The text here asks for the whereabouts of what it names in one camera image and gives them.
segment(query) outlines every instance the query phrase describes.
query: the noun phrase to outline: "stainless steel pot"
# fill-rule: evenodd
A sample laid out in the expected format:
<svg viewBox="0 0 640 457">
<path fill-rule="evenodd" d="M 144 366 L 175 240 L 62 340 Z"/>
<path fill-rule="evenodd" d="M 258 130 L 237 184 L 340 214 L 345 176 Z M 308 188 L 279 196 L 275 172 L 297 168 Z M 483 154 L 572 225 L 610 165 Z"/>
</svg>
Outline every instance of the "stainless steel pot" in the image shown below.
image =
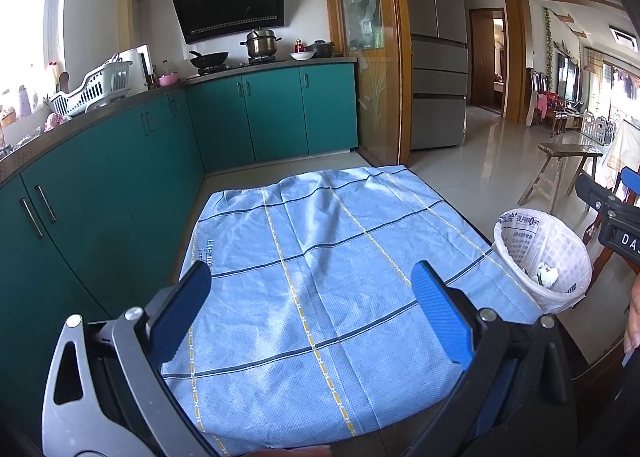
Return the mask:
<svg viewBox="0 0 640 457">
<path fill-rule="evenodd" d="M 262 58 L 273 56 L 278 50 L 276 42 L 280 40 L 282 38 L 276 38 L 271 29 L 254 29 L 246 36 L 246 42 L 240 42 L 240 45 L 246 45 L 249 58 Z"/>
</svg>

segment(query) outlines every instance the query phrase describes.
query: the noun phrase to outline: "black stripe on tablecloth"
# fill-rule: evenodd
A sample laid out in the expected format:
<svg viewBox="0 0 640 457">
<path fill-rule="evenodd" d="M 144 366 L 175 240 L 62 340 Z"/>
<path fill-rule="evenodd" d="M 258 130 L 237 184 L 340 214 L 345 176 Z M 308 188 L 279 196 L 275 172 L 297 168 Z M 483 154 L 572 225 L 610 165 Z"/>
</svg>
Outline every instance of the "black stripe on tablecloth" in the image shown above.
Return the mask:
<svg viewBox="0 0 640 457">
<path fill-rule="evenodd" d="M 268 208 L 273 208 L 275 206 L 284 206 L 284 204 L 289 204 L 290 202 L 296 202 L 296 201 L 302 201 L 304 199 L 308 199 L 310 196 L 312 196 L 314 193 L 316 193 L 318 190 L 339 190 L 340 188 L 344 188 L 345 186 L 348 186 L 350 184 L 356 183 L 356 182 L 365 182 L 367 180 L 369 180 L 372 177 L 379 177 L 382 174 L 388 173 L 389 175 L 396 175 L 398 173 L 402 173 L 402 172 L 407 172 L 409 171 L 408 168 L 402 168 L 401 170 L 398 170 L 397 172 L 380 172 L 380 173 L 372 173 L 369 176 L 365 177 L 364 179 L 356 179 L 354 181 L 349 181 L 345 184 L 342 184 L 340 186 L 336 186 L 335 188 L 332 186 L 318 186 L 318 188 L 316 188 L 315 190 L 313 190 L 311 193 L 309 193 L 309 195 L 305 195 L 304 197 L 297 197 L 295 199 L 289 199 L 288 201 L 283 201 L 283 202 L 276 202 L 275 204 L 267 204 L 266 207 Z M 227 215 L 236 215 L 239 213 L 248 213 L 248 212 L 252 212 L 254 210 L 261 210 L 264 209 L 264 204 L 260 204 L 259 206 L 255 206 L 254 208 L 247 208 L 245 210 L 232 210 L 232 211 L 228 211 L 228 212 L 220 212 L 219 214 L 215 214 L 215 215 L 211 215 L 210 217 L 207 218 L 201 218 L 198 220 L 198 223 L 200 222 L 205 222 L 206 220 L 209 220 L 210 218 L 218 218 L 218 217 L 225 217 Z"/>
<path fill-rule="evenodd" d="M 340 246 L 340 245 L 345 244 L 345 243 L 347 243 L 349 241 L 353 241 L 355 239 L 359 239 L 360 237 L 363 237 L 367 233 L 371 234 L 374 231 L 378 231 L 378 230 L 381 230 L 382 228 L 385 228 L 386 226 L 390 226 L 392 224 L 397 224 L 398 222 L 401 222 L 402 220 L 405 220 L 406 218 L 413 217 L 414 215 L 419 215 L 419 214 L 421 214 L 421 213 L 423 213 L 425 211 L 430 210 L 431 208 L 435 207 L 436 205 L 441 204 L 441 202 L 444 202 L 444 199 L 440 199 L 438 201 L 432 202 L 426 208 L 423 208 L 421 210 L 417 210 L 415 212 L 407 213 L 406 215 L 403 215 L 402 217 L 396 218 L 395 220 L 390 220 L 389 222 L 385 222 L 384 224 L 380 224 L 379 226 L 376 226 L 375 228 L 371 228 L 370 230 L 363 231 L 362 233 L 358 233 L 357 235 L 352 235 L 351 237 L 347 237 L 346 239 L 342 239 L 341 241 L 338 241 L 336 243 L 314 244 L 313 246 L 308 247 L 307 249 L 305 249 L 302 253 L 300 253 L 298 255 L 293 255 L 292 257 L 287 257 L 286 259 L 283 259 L 283 260 L 284 260 L 284 262 L 290 262 L 291 260 L 301 259 L 307 253 L 309 253 L 309 251 L 312 251 L 314 249 Z M 254 271 L 255 269 L 264 269 L 265 267 L 271 267 L 272 265 L 277 265 L 279 263 L 281 263 L 280 259 L 277 259 L 277 260 L 273 260 L 272 262 L 261 263 L 259 265 L 253 265 L 252 267 L 245 267 L 244 269 L 235 269 L 233 271 L 226 271 L 225 273 L 216 273 L 215 275 L 211 275 L 211 278 L 231 277 L 232 275 L 240 275 L 241 273 L 247 273 L 248 271 Z"/>
<path fill-rule="evenodd" d="M 456 280 L 459 280 L 461 277 L 466 275 L 466 273 L 471 271 L 471 269 L 473 269 L 474 267 L 479 265 L 479 263 L 481 263 L 482 260 L 484 260 L 486 257 L 488 257 L 492 253 L 492 251 L 493 251 L 493 248 L 490 248 L 489 250 L 487 250 L 480 257 L 478 257 L 472 263 L 467 265 L 462 271 L 458 272 L 457 274 L 453 275 L 453 277 L 449 278 L 449 280 L 447 280 L 445 282 L 445 285 L 449 286 L 452 283 L 454 283 Z M 373 321 L 373 322 L 371 322 L 371 323 L 369 323 L 369 324 L 367 324 L 365 326 L 362 326 L 362 327 L 360 327 L 358 329 L 350 331 L 347 334 L 343 334 L 342 336 L 337 336 L 335 338 L 330 338 L 330 339 L 325 340 L 325 341 L 323 341 L 323 342 L 321 342 L 319 344 L 316 344 L 316 348 L 317 349 L 323 349 L 323 348 L 328 347 L 330 345 L 334 345 L 336 343 L 340 343 L 340 342 L 346 341 L 346 340 L 348 340 L 350 338 L 356 337 L 357 335 L 362 334 L 363 332 L 369 331 L 369 330 L 371 330 L 371 329 L 373 329 L 375 327 L 378 327 L 379 325 L 382 325 L 383 323 L 386 323 L 386 322 L 392 320 L 396 316 L 399 316 L 402 313 L 408 311 L 409 309 L 412 309 L 416 305 L 418 305 L 418 300 L 413 300 L 412 302 L 409 302 L 408 304 L 403 305 L 399 309 L 396 309 L 393 312 L 390 312 L 389 314 L 383 316 L 382 318 L 379 318 L 378 320 L 375 320 L 375 321 Z M 224 369 L 217 369 L 217 370 L 214 370 L 214 371 L 201 371 L 201 372 L 195 373 L 194 375 L 195 375 L 195 377 L 212 377 L 212 376 L 219 376 L 221 374 L 231 374 L 231 373 L 241 372 L 241 371 L 245 371 L 247 369 L 253 369 L 255 367 L 261 367 L 262 365 L 266 365 L 268 363 L 273 363 L 273 361 L 285 360 L 286 358 L 290 358 L 290 357 L 293 357 L 293 356 L 299 356 L 299 355 L 302 355 L 302 354 L 307 354 L 307 353 L 309 353 L 311 351 L 312 351 L 311 347 L 304 347 L 302 349 L 297 349 L 297 350 L 294 350 L 294 351 L 288 351 L 288 352 L 276 354 L 274 356 L 271 356 L 269 358 L 265 358 L 263 360 L 252 361 L 251 363 L 245 363 L 243 365 L 236 365 L 234 367 L 226 367 Z M 191 374 L 168 373 L 168 374 L 162 374 L 162 377 L 164 379 L 191 379 Z"/>
</svg>

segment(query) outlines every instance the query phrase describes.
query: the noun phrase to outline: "gray refrigerator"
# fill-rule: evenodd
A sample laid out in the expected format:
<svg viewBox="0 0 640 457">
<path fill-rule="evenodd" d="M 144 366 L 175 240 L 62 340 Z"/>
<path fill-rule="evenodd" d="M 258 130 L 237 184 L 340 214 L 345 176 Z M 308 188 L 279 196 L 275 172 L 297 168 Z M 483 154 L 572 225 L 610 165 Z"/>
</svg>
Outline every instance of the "gray refrigerator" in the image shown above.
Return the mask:
<svg viewBox="0 0 640 457">
<path fill-rule="evenodd" d="M 459 146 L 466 114 L 464 0 L 408 0 L 412 40 L 412 150 Z"/>
</svg>

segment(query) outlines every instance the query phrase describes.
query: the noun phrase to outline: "pink cloth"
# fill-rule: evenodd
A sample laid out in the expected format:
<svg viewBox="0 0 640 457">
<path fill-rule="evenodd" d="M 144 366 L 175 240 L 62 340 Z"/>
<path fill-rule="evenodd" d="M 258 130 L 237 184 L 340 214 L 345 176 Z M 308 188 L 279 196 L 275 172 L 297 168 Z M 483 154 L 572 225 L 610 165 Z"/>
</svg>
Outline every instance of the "pink cloth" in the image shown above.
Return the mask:
<svg viewBox="0 0 640 457">
<path fill-rule="evenodd" d="M 546 104 L 546 96 L 544 94 L 538 94 L 538 108 L 542 114 L 542 119 L 545 119 L 546 117 Z"/>
</svg>

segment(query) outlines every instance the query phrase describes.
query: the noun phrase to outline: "kitchen countertop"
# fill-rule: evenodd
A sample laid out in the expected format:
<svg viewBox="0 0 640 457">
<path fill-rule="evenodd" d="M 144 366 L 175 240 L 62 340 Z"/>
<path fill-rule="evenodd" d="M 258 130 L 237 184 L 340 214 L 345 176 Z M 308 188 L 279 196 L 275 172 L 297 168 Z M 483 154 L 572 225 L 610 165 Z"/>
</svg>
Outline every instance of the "kitchen countertop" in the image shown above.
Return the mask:
<svg viewBox="0 0 640 457">
<path fill-rule="evenodd" d="M 113 101 L 113 103 L 107 104 L 95 110 L 91 110 L 87 114 L 75 117 L 71 121 L 63 123 L 62 125 L 49 130 L 49 132 L 43 132 L 42 135 L 36 137 L 32 141 L 25 144 L 23 147 L 18 148 L 7 157 L 0 160 L 0 186 L 3 186 L 12 176 L 20 173 L 21 170 L 29 166 L 48 151 L 53 150 L 55 147 L 64 143 L 66 140 L 78 135 L 84 130 L 95 126 L 96 124 L 109 119 L 110 117 L 129 110 L 130 108 L 137 106 L 147 101 L 154 100 L 163 94 L 167 94 L 172 90 L 178 88 L 184 88 L 187 85 L 197 85 L 220 78 L 227 78 L 230 76 L 238 76 L 240 74 L 250 74 L 251 72 L 268 71 L 272 69 L 282 69 L 287 67 L 303 67 L 311 65 L 328 65 L 336 63 L 356 63 L 356 58 L 311 58 L 310 60 L 287 60 L 281 62 L 260 64 L 260 65 L 247 65 L 239 68 L 232 68 L 222 72 L 216 72 L 215 74 L 208 74 L 207 76 L 199 76 L 196 78 L 189 78 L 186 81 L 180 81 L 170 87 L 160 87 L 147 92 L 141 92 L 124 98 L 123 100 Z"/>
</svg>

